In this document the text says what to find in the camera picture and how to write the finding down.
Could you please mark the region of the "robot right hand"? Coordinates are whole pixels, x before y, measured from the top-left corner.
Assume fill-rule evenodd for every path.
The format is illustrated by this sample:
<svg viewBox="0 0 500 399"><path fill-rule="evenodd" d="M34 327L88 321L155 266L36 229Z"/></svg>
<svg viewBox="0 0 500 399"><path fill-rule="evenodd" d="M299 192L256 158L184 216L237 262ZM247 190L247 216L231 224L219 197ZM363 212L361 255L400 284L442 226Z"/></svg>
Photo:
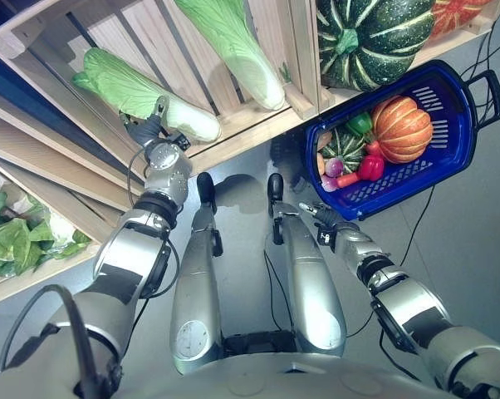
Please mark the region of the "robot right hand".
<svg viewBox="0 0 500 399"><path fill-rule="evenodd" d="M341 221L341 217L337 212L321 204L314 205L300 202L298 206L327 227L335 226Z"/></svg>

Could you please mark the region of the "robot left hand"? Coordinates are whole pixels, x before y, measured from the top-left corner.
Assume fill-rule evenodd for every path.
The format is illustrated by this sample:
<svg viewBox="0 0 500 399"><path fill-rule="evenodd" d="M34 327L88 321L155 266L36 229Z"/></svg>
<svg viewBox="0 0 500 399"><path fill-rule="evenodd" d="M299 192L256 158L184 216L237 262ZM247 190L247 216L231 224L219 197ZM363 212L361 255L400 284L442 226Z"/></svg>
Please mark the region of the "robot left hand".
<svg viewBox="0 0 500 399"><path fill-rule="evenodd" d="M169 98L160 96L154 104L152 113L145 120L133 121L131 115L123 111L119 111L119 118L132 140L138 145L146 147L152 141L169 136L167 130L162 126L162 119L165 117L168 106Z"/></svg>

